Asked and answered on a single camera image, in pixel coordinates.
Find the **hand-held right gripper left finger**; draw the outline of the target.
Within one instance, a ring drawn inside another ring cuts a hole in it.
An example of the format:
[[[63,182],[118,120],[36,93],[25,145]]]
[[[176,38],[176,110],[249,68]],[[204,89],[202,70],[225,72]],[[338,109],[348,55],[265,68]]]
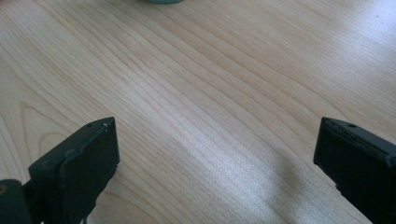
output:
[[[80,224],[120,162],[113,117],[88,123],[29,167],[35,224]]]

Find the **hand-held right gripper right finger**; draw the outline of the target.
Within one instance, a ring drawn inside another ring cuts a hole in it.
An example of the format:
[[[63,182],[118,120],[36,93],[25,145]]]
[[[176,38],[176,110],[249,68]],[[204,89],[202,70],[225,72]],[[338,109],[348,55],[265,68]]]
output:
[[[373,224],[396,224],[396,145],[355,124],[322,118],[313,163]]]

